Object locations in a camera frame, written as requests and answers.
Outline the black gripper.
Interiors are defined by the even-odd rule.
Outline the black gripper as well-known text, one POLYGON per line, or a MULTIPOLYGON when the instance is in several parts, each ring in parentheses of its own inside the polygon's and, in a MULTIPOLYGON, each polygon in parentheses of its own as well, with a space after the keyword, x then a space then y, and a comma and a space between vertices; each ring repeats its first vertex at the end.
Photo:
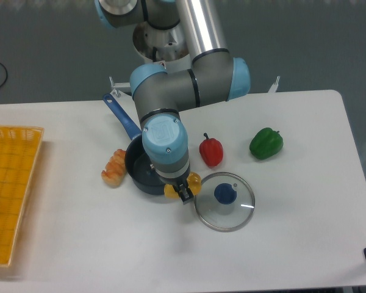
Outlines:
POLYGON ((166 184, 170 184, 174 187, 177 187, 177 190, 178 190, 177 193, 183 204, 187 204, 193 200, 193 194, 192 194, 192 191, 190 190, 190 188, 188 187, 188 182, 187 182, 187 178, 188 178, 189 174, 190 174, 190 172, 186 171, 183 174, 181 174, 179 176, 174 176, 172 178, 166 177, 164 175, 162 176, 162 180, 166 184))

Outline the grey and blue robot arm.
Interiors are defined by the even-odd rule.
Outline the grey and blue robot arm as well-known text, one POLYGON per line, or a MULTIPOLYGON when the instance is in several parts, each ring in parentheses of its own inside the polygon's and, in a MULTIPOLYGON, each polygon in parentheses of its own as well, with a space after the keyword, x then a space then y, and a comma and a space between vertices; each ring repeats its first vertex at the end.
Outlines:
POLYGON ((96 1, 110 27, 148 26, 150 61, 129 80, 142 129, 142 145, 164 183, 183 202, 193 199, 188 136, 180 112, 246 95, 246 62, 232 57, 214 1, 96 1))

